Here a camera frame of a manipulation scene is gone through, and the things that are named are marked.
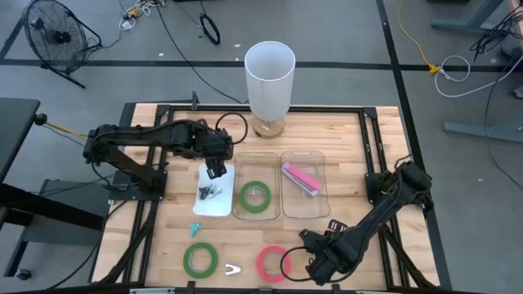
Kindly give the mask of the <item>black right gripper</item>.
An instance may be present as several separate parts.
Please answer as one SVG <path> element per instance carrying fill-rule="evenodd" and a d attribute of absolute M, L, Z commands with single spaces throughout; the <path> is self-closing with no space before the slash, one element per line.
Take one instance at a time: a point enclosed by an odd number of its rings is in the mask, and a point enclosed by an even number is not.
<path fill-rule="evenodd" d="M 332 219 L 329 232 L 339 234 L 348 229 L 341 221 Z M 360 263 L 360 253 L 343 238 L 319 234 L 306 236 L 306 250 L 315 257 L 306 266 L 306 272 L 316 285 L 340 283 L 353 274 Z"/>

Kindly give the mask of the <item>white shade table lamp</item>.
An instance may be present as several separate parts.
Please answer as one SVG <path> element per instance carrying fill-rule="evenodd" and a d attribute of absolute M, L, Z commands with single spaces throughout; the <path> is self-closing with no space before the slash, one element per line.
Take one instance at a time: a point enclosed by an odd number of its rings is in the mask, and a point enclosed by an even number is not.
<path fill-rule="evenodd" d="M 284 131 L 293 93 L 296 57 L 287 45 L 259 42 L 244 57 L 248 104 L 256 136 L 274 139 Z"/>

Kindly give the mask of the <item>white plastic bin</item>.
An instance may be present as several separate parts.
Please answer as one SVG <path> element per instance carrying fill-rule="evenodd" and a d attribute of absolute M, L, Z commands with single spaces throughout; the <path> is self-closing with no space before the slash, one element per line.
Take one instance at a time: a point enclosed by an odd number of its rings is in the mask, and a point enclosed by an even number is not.
<path fill-rule="evenodd" d="M 199 188 L 204 186 L 218 185 L 221 193 L 214 198 L 206 197 L 199 199 Z M 207 174 L 207 166 L 203 163 L 199 166 L 198 189 L 193 206 L 193 213 L 198 216 L 225 217 L 231 214 L 232 199 L 235 186 L 235 167 L 226 164 L 226 174 L 211 180 Z"/>

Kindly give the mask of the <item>black aluminium table frame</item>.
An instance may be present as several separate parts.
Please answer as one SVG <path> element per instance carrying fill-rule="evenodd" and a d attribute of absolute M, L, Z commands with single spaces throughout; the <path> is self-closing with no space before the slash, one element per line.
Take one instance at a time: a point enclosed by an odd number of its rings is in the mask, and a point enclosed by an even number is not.
<path fill-rule="evenodd" d="M 409 151 L 399 111 L 393 107 L 298 105 L 284 118 L 284 131 L 274 139 L 256 136 L 247 105 L 147 103 L 131 110 L 122 127 L 156 127 L 180 119 L 203 119 L 212 128 L 225 128 L 232 137 L 235 156 L 268 152 L 280 156 L 290 150 L 318 150 L 325 157 L 325 175 L 331 212 L 314 219 L 287 217 L 282 210 L 274 220 L 240 220 L 232 211 L 225 217 L 198 216 L 193 206 L 199 166 L 159 147 L 125 146 L 124 153 L 140 165 L 166 175 L 159 198 L 145 203 L 132 190 L 127 203 L 115 204 L 107 220 L 92 281 L 111 293 L 169 292 L 170 294 L 436 294 L 445 291 L 437 273 L 437 259 L 427 232 L 429 191 L 403 206 L 370 240 L 351 276 L 340 283 L 316 285 L 306 272 L 314 258 L 299 233 L 308 229 L 323 234 L 334 219 L 348 227 L 359 223 L 387 194 L 391 173 L 409 162 Z M 190 224 L 202 229 L 191 238 Z M 217 250 L 216 271 L 208 278 L 191 278 L 183 257 L 193 243 L 210 243 Z M 281 283 L 269 283 L 257 272 L 262 249 L 278 246 L 287 252 L 269 253 L 268 274 L 283 270 L 284 258 L 292 269 Z M 242 268 L 225 275 L 225 265 Z"/>

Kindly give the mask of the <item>grey box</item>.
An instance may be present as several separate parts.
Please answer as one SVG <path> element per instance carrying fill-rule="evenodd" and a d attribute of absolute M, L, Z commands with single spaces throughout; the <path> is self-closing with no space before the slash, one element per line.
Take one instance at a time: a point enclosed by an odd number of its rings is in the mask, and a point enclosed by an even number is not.
<path fill-rule="evenodd" d="M 45 180 L 40 192 L 51 194 L 47 198 L 79 208 L 86 212 L 104 218 L 109 212 L 110 192 L 101 184 L 90 184 L 75 188 L 80 182 L 65 180 Z M 25 230 L 24 242 L 57 243 L 94 246 L 101 235 L 100 230 L 90 229 L 44 216 L 35 216 L 33 222 Z"/>

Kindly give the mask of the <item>black floor fan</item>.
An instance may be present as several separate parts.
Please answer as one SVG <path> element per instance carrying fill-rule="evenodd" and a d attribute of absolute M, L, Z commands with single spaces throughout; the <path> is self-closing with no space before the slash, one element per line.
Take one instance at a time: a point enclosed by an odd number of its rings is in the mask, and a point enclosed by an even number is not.
<path fill-rule="evenodd" d="M 40 67 L 83 88 L 71 74 L 87 63 L 90 53 L 102 47 L 101 36 L 57 0 L 31 0 L 22 21 Z"/>

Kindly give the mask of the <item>pink toothbrush package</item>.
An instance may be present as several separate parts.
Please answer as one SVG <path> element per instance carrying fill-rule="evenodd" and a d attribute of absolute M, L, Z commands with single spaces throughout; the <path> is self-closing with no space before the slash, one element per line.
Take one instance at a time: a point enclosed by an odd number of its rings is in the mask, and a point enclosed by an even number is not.
<path fill-rule="evenodd" d="M 290 164 L 284 163 L 281 167 L 281 171 L 286 175 L 292 182 L 301 187 L 310 196 L 315 197 L 321 190 L 322 185 L 313 177 L 306 174 L 300 168 Z"/>

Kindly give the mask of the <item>grey desk foot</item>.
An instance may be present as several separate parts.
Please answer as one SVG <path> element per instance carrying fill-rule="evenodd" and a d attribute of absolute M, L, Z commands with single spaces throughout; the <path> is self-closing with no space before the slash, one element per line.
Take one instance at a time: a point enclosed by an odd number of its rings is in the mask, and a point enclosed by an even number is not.
<path fill-rule="evenodd" d="M 485 0 L 469 20 L 433 20 L 431 26 L 433 29 L 459 31 L 462 33 L 485 33 L 487 30 L 494 28 L 493 24 L 488 24 L 486 21 L 503 2 L 505 0 Z"/>
<path fill-rule="evenodd" d="M 523 144 L 523 122 L 517 121 L 508 120 L 486 127 L 460 122 L 444 122 L 443 131 Z"/>

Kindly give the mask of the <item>pink tape roll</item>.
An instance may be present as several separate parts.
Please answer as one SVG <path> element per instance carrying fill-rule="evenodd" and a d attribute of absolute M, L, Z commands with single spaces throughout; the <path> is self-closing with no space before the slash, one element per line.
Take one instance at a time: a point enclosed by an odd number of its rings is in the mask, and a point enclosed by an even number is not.
<path fill-rule="evenodd" d="M 281 283 L 285 280 L 285 276 L 288 275 L 292 269 L 291 261 L 287 257 L 284 258 L 283 270 L 277 275 L 266 272 L 264 260 L 269 253 L 280 253 L 283 256 L 286 252 L 285 249 L 278 246 L 269 246 L 261 250 L 257 256 L 257 272 L 263 280 L 269 283 Z"/>

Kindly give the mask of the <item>green tape roll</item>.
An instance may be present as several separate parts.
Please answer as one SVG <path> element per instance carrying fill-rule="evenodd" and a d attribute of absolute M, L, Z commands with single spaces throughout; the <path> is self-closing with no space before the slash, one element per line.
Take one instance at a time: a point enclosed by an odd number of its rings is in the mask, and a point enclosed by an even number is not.
<path fill-rule="evenodd" d="M 211 260 L 208 268 L 204 271 L 197 271 L 192 265 L 192 256 L 198 250 L 207 251 Z M 208 278 L 211 276 L 217 269 L 218 255 L 217 250 L 210 243 L 193 243 L 190 245 L 184 253 L 183 257 L 183 267 L 185 272 L 191 278 Z"/>
<path fill-rule="evenodd" d="M 248 194 L 248 191 L 251 189 L 259 189 L 263 193 L 264 202 L 262 204 L 255 206 L 248 202 L 247 194 Z M 258 180 L 253 180 L 253 181 L 249 181 L 248 183 L 246 183 L 245 185 L 242 186 L 242 188 L 240 190 L 239 201 L 240 201 L 242 207 L 247 212 L 260 213 L 260 212 L 265 211 L 270 206 L 271 197 L 272 197 L 272 195 L 271 195 L 270 189 L 265 183 L 258 181 Z"/>

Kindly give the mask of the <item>clear plastic bin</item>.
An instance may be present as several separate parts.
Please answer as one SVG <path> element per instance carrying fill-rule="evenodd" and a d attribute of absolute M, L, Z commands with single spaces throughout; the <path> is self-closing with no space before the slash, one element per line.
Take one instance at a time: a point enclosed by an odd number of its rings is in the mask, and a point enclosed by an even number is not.
<path fill-rule="evenodd" d="M 244 152 L 235 156 L 235 190 L 233 197 L 233 215 L 244 221 L 272 221 L 280 215 L 280 165 L 279 156 L 268 152 Z M 263 212 L 247 212 L 239 201 L 240 190 L 249 181 L 265 183 L 271 192 L 270 206 Z M 247 200 L 252 205 L 264 202 L 264 195 L 259 189 L 248 191 Z"/>
<path fill-rule="evenodd" d="M 330 214 L 329 197 L 325 175 L 325 157 L 318 150 L 290 150 L 281 154 L 281 167 L 290 163 L 313 177 L 322 185 L 322 190 L 310 196 L 301 187 L 292 182 L 281 171 L 282 210 L 289 218 L 314 219 Z"/>

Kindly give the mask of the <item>black desk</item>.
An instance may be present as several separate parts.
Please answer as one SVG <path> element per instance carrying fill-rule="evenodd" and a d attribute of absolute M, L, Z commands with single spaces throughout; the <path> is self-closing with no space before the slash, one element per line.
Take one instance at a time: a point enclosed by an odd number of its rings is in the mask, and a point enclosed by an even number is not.
<path fill-rule="evenodd" d="M 34 269 L 27 267 L 26 262 L 23 261 L 26 249 L 31 244 L 24 242 L 23 237 L 35 216 L 44 216 L 100 231 L 105 219 L 47 198 L 56 192 L 42 194 L 39 190 L 30 193 L 4 182 L 31 127 L 34 124 L 40 125 L 44 121 L 45 116 L 37 114 L 39 105 L 38 100 L 0 98 L 0 229 L 5 224 L 19 225 L 23 228 L 20 241 L 7 263 L 4 272 L 6 277 L 15 277 L 18 269 L 29 270 L 32 277 L 36 274 Z M 90 184 L 99 183 L 95 181 L 80 183 L 75 185 L 74 189 Z"/>

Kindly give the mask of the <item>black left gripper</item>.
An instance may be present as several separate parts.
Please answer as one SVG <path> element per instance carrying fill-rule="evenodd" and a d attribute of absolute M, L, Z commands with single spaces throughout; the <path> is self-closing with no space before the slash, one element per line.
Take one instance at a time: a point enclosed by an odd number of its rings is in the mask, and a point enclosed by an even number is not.
<path fill-rule="evenodd" d="M 193 129 L 193 151 L 206 158 L 207 174 L 215 179 L 226 174 L 223 160 L 233 157 L 233 140 L 225 128 L 212 128 L 206 122 L 197 122 Z"/>

